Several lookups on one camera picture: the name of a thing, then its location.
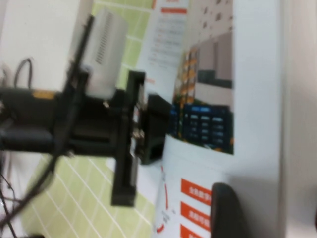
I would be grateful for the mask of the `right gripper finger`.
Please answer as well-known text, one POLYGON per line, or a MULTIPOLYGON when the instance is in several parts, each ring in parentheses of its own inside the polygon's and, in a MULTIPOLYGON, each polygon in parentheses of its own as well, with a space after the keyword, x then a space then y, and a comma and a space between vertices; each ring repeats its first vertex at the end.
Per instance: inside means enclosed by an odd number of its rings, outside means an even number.
POLYGON ((227 184, 212 186, 211 237, 244 238, 245 217, 235 191, 227 184))

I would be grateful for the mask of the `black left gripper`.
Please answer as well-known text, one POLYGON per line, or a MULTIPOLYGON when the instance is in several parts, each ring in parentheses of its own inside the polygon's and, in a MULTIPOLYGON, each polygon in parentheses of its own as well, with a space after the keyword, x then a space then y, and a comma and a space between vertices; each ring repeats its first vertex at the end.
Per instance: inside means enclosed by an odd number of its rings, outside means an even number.
POLYGON ((60 154, 115 158, 112 206, 134 206, 139 162, 138 146, 143 140, 142 165, 149 165, 163 155, 171 103, 160 95, 150 94, 146 116, 140 129, 141 98, 145 73, 130 71, 126 89, 116 89, 114 96, 102 101, 81 96, 70 114, 76 118, 60 139, 60 154))

